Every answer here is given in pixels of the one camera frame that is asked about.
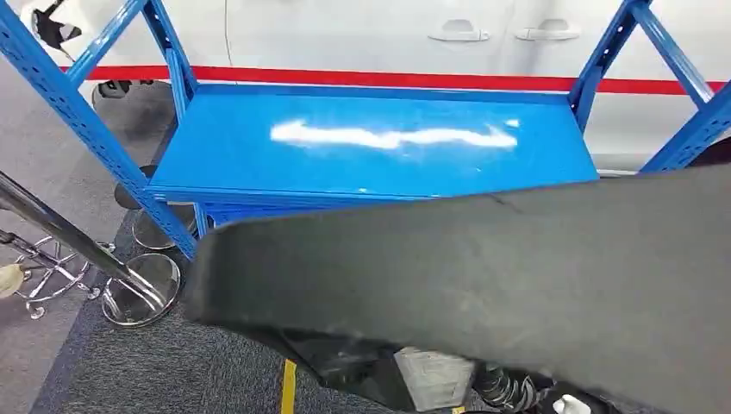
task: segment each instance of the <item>white car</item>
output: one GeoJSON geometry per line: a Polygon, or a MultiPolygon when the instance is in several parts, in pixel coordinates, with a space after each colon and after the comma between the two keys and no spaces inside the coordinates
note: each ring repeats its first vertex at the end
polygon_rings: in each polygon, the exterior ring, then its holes
{"type": "MultiPolygon", "coordinates": [[[[189,61],[201,66],[197,72],[203,81],[316,79],[346,85],[565,91],[621,1],[164,3],[189,61]]],[[[34,0],[22,8],[21,18],[59,66],[70,66],[121,2],[34,0]]],[[[714,89],[731,78],[731,48],[726,43],[731,39],[731,5],[722,0],[692,4],[656,0],[653,11],[714,89]]],[[[87,98],[93,88],[105,97],[120,97],[129,80],[167,76],[142,16],[135,18],[99,66],[93,80],[82,85],[87,98]]],[[[696,108],[639,28],[606,78],[585,139],[600,172],[634,173],[696,108]]],[[[731,153],[723,151],[721,157],[731,160],[731,153]]]]}

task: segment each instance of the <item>blue metal shelving unit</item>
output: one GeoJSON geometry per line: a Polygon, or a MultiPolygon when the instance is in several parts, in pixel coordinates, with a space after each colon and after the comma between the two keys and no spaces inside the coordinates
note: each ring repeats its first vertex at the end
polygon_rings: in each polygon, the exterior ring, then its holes
{"type": "Polygon", "coordinates": [[[682,168],[731,122],[649,9],[624,0],[565,95],[494,91],[200,85],[160,0],[128,0],[63,73],[5,3],[0,48],[155,222],[192,257],[166,201],[196,206],[202,233],[253,216],[556,185],[597,178],[583,132],[599,81],[639,23],[698,112],[642,168],[682,168]],[[138,14],[170,70],[178,130],[146,179],[77,88],[138,14]]]}

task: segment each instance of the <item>shock absorber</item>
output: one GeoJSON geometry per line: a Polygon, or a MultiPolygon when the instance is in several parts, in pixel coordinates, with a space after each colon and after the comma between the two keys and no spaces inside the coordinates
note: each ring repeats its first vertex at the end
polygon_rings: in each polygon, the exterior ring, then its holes
{"type": "Polygon", "coordinates": [[[536,406],[554,385],[539,374],[480,363],[472,388],[495,412],[514,413],[536,406]]]}

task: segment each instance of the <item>red stripe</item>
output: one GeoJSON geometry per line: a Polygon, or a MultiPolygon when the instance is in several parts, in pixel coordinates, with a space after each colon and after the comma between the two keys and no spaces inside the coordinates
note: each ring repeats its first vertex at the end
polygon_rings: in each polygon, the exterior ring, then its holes
{"type": "MultiPolygon", "coordinates": [[[[193,66],[199,79],[277,84],[391,86],[411,88],[485,89],[498,91],[569,91],[575,78],[539,76],[447,75],[426,73],[301,71],[252,67],[193,66]]],[[[98,66],[88,79],[167,79],[167,66],[98,66]]],[[[725,82],[712,81],[712,90],[725,82]]],[[[603,79],[600,92],[685,95],[676,80],[603,79]]]]}

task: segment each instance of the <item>yellow tape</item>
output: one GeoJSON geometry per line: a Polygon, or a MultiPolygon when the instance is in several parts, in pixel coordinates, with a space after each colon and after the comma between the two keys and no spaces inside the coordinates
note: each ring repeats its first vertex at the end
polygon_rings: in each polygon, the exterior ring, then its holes
{"type": "Polygon", "coordinates": [[[295,389],[297,389],[297,364],[290,360],[284,361],[284,373],[282,374],[282,409],[281,414],[294,414],[295,412],[295,389]]]}

